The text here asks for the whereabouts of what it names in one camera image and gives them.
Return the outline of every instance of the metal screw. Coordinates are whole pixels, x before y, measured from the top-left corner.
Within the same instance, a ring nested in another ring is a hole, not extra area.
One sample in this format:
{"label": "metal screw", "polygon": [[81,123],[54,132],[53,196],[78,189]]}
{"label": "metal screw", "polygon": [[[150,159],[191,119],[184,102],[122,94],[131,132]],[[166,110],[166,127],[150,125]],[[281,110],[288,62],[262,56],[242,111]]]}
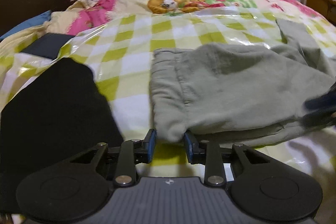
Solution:
{"label": "metal screw", "polygon": [[132,178],[127,175],[121,175],[115,178],[115,182],[119,184],[128,184],[132,181]]}
{"label": "metal screw", "polygon": [[208,177],[208,182],[214,185],[221,184],[224,182],[224,178],[221,176],[210,176]]}

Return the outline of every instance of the round black pad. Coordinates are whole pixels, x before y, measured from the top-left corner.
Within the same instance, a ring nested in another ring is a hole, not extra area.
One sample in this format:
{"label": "round black pad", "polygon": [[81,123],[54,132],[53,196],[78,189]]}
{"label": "round black pad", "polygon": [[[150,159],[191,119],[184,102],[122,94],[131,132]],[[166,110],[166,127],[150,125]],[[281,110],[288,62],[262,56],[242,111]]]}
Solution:
{"label": "round black pad", "polygon": [[297,221],[312,216],[322,202],[320,185],[287,167],[261,164],[244,170],[231,186],[232,199],[243,211],[263,220]]}
{"label": "round black pad", "polygon": [[97,212],[107,201],[109,187],[102,176],[83,167],[66,174],[46,168],[26,177],[16,190],[23,213],[46,223],[74,222]]}

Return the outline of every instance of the logo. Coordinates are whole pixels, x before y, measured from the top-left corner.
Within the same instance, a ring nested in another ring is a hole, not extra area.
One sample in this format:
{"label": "logo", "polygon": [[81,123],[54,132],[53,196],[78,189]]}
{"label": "logo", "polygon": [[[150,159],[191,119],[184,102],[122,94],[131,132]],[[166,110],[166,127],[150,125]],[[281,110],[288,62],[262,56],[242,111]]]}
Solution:
{"label": "logo", "polygon": [[167,183],[168,185],[171,185],[174,183],[174,181],[172,179],[168,179],[165,181],[165,183]]}

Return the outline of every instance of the dark blue notebook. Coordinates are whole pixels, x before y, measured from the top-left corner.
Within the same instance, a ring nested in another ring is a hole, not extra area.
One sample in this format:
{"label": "dark blue notebook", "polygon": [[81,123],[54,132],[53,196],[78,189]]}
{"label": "dark blue notebook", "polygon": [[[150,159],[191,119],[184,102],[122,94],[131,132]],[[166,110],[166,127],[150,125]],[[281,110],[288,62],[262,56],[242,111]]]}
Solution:
{"label": "dark blue notebook", "polygon": [[75,36],[60,33],[47,33],[36,39],[21,52],[37,55],[49,59],[56,59],[61,47]]}

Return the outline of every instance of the pillow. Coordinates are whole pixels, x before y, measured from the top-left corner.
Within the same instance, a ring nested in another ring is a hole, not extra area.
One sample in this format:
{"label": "pillow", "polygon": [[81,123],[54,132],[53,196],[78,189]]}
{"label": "pillow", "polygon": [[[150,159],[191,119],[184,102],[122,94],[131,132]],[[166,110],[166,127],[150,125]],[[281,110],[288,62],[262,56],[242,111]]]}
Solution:
{"label": "pillow", "polygon": [[19,25],[15,26],[11,30],[9,30],[8,32],[3,34],[0,37],[0,41],[4,40],[6,37],[9,37],[10,35],[12,35],[14,33],[17,33],[19,31],[22,31],[22,30],[27,29],[29,27],[33,27],[33,26],[36,26],[36,25],[41,25],[45,21],[49,21],[50,16],[51,16],[51,11],[49,10],[49,11],[46,11],[46,12],[42,13],[41,15],[38,15],[38,16],[32,17],[30,19],[27,19],[26,21],[21,22]]}

